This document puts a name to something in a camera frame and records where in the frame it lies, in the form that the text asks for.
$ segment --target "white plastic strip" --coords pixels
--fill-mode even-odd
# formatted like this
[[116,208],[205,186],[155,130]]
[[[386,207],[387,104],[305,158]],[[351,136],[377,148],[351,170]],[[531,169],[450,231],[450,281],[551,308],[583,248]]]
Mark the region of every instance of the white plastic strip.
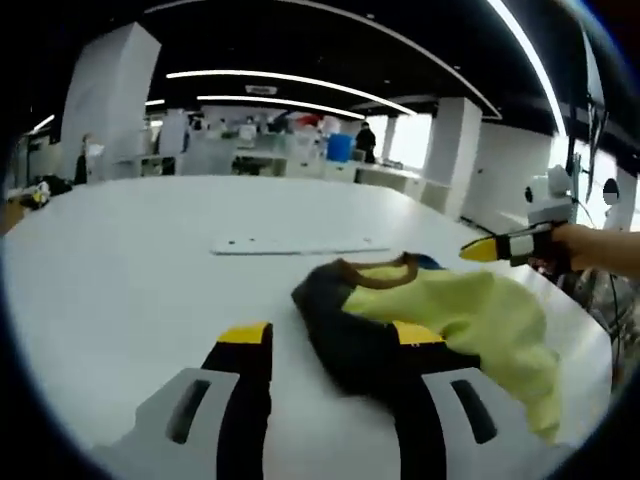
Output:
[[285,238],[246,236],[221,237],[214,241],[214,255],[328,255],[390,250],[386,243],[370,237],[334,242],[292,241]]
[[204,2],[205,0],[178,0],[176,2],[163,3],[162,5],[156,5],[155,7],[147,8],[144,13],[157,12],[159,10],[165,10],[171,7],[177,7],[179,5],[186,5],[187,3]]
[[396,110],[402,113],[406,113],[408,115],[417,115],[417,112],[415,112],[414,110],[411,110],[410,108],[407,108],[407,107],[403,107],[402,105],[391,102],[382,97],[378,97],[376,95],[372,95],[370,93],[363,92],[361,90],[356,90],[355,88],[338,85],[337,83],[325,82],[324,80],[316,80],[314,78],[308,78],[308,77],[300,77],[298,75],[287,75],[284,73],[274,73],[274,72],[259,72],[255,70],[194,70],[190,72],[169,73],[167,75],[167,78],[201,77],[201,76],[209,76],[209,75],[237,75],[237,76],[246,76],[246,77],[275,78],[278,80],[289,80],[292,82],[308,83],[311,85],[332,88],[334,90],[340,90],[341,92],[357,95],[359,97],[372,100],[376,103],[386,105],[387,107],[395,108]]

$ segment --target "white table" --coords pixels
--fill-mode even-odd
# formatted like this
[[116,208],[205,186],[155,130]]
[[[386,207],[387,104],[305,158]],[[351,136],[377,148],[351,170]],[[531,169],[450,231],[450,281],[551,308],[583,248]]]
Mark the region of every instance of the white table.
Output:
[[[395,191],[261,177],[157,177],[82,186],[5,237],[15,331],[40,392],[83,447],[118,439],[135,408],[184,367],[197,367],[225,329],[274,324],[273,411],[266,478],[398,478],[393,419],[339,394],[306,337],[290,293],[334,255],[221,257],[214,239],[276,232],[304,243],[384,239],[457,271],[478,235]],[[609,339],[572,300],[528,267],[491,265],[526,285],[547,313],[562,357],[559,440],[578,443],[607,408]]]

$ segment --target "led light strip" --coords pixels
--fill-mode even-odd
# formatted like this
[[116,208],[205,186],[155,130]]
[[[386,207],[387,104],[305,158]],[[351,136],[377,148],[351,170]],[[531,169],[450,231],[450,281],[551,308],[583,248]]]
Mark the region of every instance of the led light strip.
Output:
[[417,113],[407,107],[403,107],[397,103],[391,102],[384,98],[372,95],[355,88],[345,87],[338,85],[337,83],[325,82],[323,80],[316,80],[314,78],[300,77],[298,75],[287,75],[284,73],[273,72],[258,72],[253,70],[195,70],[191,72],[176,72],[167,75],[167,78],[184,78],[184,77],[200,77],[208,75],[238,75],[245,77],[263,77],[263,78],[276,78],[278,80],[290,80],[292,82],[308,83],[311,85],[318,85],[320,87],[332,88],[334,90],[340,90],[341,92],[350,93],[352,95],[358,95],[359,97],[378,102],[382,105],[386,105],[396,110],[406,113],[408,115],[416,115]]
[[422,47],[421,45],[418,45],[416,42],[414,42],[413,40],[408,39],[404,35],[399,34],[395,30],[391,30],[390,28],[387,28],[384,25],[381,25],[381,24],[379,24],[377,22],[374,22],[373,20],[370,20],[368,18],[361,17],[360,15],[356,15],[355,13],[351,13],[351,12],[348,12],[346,10],[342,10],[342,9],[336,8],[336,7],[330,7],[329,5],[324,5],[322,3],[313,2],[313,1],[310,1],[310,0],[277,0],[277,1],[282,2],[282,3],[291,3],[291,4],[294,4],[294,5],[302,5],[302,6],[305,6],[305,7],[316,8],[318,10],[324,10],[325,12],[335,13],[336,15],[340,15],[342,17],[350,18],[352,20],[355,20],[356,22],[363,23],[363,24],[368,25],[368,26],[370,26],[372,28],[375,28],[376,30],[378,30],[380,32],[386,33],[387,35],[395,38],[396,40],[398,40],[398,41],[404,43],[405,45],[413,48],[414,50],[417,50],[418,52],[420,52],[422,55],[427,57],[429,60],[433,61],[438,66],[440,66],[443,69],[445,69],[447,72],[449,72],[451,75],[453,75],[456,79],[458,79],[465,87],[467,87],[470,91],[472,91],[493,112],[493,115],[484,115],[483,118],[485,118],[485,119],[502,120],[502,114],[500,113],[500,111],[487,99],[487,97],[485,97],[482,93],[480,93],[480,90],[478,90],[476,87],[474,87],[469,80],[464,78],[458,71],[456,71],[455,68],[453,68],[451,65],[446,63],[440,57],[438,57],[438,56],[434,55],[433,53],[431,53],[426,48]]
[[147,8],[144,13],[152,13],[157,12],[159,10],[164,10],[166,8],[177,7],[179,5],[186,5],[187,3],[197,3],[204,2],[205,0],[177,0],[176,2],[164,3],[162,5],[157,5],[155,7]]
[[555,119],[558,133],[563,137],[566,137],[567,130],[564,127],[564,119],[562,118],[562,112],[560,111],[558,99],[556,98],[556,94],[553,91],[553,87],[551,86],[549,75],[547,75],[547,72],[542,65],[542,61],[536,53],[535,48],[533,48],[531,41],[524,33],[524,30],[522,30],[522,27],[515,19],[513,14],[509,11],[509,9],[507,9],[507,7],[504,5],[504,3],[502,3],[501,0],[487,0],[487,2],[489,2],[489,5],[491,5],[496,13],[500,15],[502,21],[507,25],[507,27],[509,27],[509,30],[511,30],[511,33],[514,37],[516,37],[516,40],[518,40],[518,43],[524,50],[524,53],[527,55],[531,66],[538,76],[538,80],[542,84],[542,88],[545,95],[547,96],[549,105],[551,106],[551,112],[553,113],[553,118]]
[[324,105],[317,105],[315,103],[297,102],[295,100],[285,100],[282,98],[247,97],[242,95],[200,95],[197,98],[198,100],[230,100],[230,101],[237,101],[237,102],[277,103],[280,105],[291,105],[294,107],[312,108],[314,110],[324,110],[326,112],[336,113],[338,115],[344,115],[345,117],[364,120],[364,115],[360,115],[359,113],[348,112],[347,110],[340,110],[339,108],[326,107]]
[[33,127],[33,130],[31,130],[31,133],[36,133],[42,127],[44,127],[48,123],[52,122],[55,117],[56,117],[55,115],[49,115],[47,118],[45,118],[43,121],[41,121],[38,125]]

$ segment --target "garment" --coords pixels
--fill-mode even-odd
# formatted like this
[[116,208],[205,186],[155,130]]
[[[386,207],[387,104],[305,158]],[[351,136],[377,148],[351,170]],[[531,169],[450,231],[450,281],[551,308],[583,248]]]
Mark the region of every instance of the garment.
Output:
[[[525,405],[530,430],[553,440],[558,355],[544,346],[542,308],[517,282],[490,272],[456,274],[405,253],[382,264],[338,260],[318,267],[293,298],[325,366],[349,363],[364,371],[366,362],[388,357],[370,331],[397,321],[421,325],[448,349],[478,355],[481,369]],[[345,329],[348,335],[335,335]]]
[[72,183],[69,180],[64,180],[56,175],[36,177],[32,182],[30,182],[29,186],[36,186],[41,182],[47,182],[52,197],[70,192],[73,189]]
[[335,263],[314,270],[294,290],[314,350],[346,394],[367,395],[393,416],[401,480],[446,478],[442,428],[421,377],[477,368],[479,358],[452,351],[425,327],[375,322],[341,311],[341,300],[351,290]]
[[373,155],[375,146],[376,136],[374,133],[368,128],[360,130],[356,136],[356,148],[365,152],[364,161],[366,163],[375,163],[375,156]]

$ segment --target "black cable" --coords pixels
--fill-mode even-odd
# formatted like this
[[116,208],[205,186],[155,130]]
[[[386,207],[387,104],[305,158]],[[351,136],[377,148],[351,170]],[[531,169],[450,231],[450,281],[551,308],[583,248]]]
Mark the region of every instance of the black cable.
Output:
[[613,274],[609,274],[609,280],[611,280],[611,292],[613,293],[613,323],[615,325],[616,328],[616,336],[614,337],[618,339],[618,345],[616,347],[616,357],[615,357],[615,363],[613,364],[614,367],[616,367],[618,365],[618,362],[620,361],[620,343],[622,342],[622,328],[620,327],[620,315],[618,312],[618,294],[616,293],[616,285],[615,285],[615,281],[613,278]]
[[573,201],[573,203],[577,203],[578,205],[580,205],[582,207],[582,209],[584,210],[584,213],[587,214],[587,217],[589,218],[589,221],[591,222],[591,226],[593,228],[598,228],[596,227],[596,222],[593,221],[593,218],[591,218],[591,214],[589,213],[589,210],[587,210],[587,207],[584,206],[584,204],[578,200],[577,198],[572,198],[571,199]]

